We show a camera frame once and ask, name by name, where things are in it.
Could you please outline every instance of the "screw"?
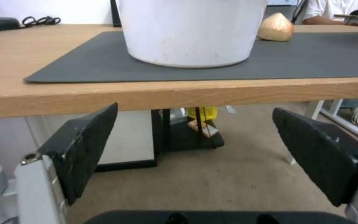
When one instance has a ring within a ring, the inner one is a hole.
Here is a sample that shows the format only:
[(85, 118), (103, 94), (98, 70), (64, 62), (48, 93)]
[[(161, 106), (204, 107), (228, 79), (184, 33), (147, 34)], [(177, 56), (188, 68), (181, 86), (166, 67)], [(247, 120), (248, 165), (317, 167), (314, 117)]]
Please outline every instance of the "screw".
[(27, 153), (24, 156), (21, 157), (20, 164), (22, 166), (36, 162), (38, 160), (42, 159), (42, 155), (39, 152), (31, 152)]

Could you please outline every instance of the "yellow bag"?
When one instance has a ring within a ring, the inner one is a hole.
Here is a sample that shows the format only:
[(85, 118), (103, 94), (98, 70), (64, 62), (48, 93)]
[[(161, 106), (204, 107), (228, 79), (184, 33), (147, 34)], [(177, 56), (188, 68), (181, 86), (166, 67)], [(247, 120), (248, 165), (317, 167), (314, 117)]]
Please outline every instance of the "yellow bag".
[[(186, 108), (187, 115), (191, 117), (192, 119), (196, 118), (196, 108), (195, 107), (187, 107)], [(201, 120), (212, 120), (216, 119), (218, 117), (218, 107), (217, 106), (202, 106), (200, 107), (200, 116)]]

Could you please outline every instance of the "white bucket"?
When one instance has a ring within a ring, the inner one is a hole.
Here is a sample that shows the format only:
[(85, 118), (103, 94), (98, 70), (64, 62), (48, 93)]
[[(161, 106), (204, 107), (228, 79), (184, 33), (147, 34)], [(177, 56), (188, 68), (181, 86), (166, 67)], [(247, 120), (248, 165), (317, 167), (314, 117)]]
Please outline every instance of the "white bucket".
[(129, 54), (183, 68), (247, 59), (266, 4), (267, 0), (117, 0)]

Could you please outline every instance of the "beige carpet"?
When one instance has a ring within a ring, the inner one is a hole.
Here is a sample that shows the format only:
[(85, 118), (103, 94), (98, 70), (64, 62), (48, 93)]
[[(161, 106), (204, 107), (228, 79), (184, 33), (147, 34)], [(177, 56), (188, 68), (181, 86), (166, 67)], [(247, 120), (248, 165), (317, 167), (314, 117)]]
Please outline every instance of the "beige carpet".
[(158, 167), (96, 173), (69, 208), (69, 223), (109, 210), (305, 210), (343, 215), (286, 160), (271, 120), (281, 106), (304, 113), (306, 104), (236, 106), (219, 110), (216, 124), (226, 145), (216, 150), (166, 154)]

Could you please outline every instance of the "white wall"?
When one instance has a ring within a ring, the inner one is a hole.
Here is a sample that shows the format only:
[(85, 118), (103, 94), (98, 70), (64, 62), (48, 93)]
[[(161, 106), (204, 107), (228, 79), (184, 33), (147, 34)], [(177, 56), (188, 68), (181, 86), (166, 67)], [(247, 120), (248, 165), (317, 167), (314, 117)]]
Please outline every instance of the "white wall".
[(0, 17), (21, 22), (28, 16), (60, 17), (63, 24), (112, 24), (110, 0), (0, 0)]
[(24, 118), (0, 119), (0, 164), (13, 177), (21, 156), (37, 150)]

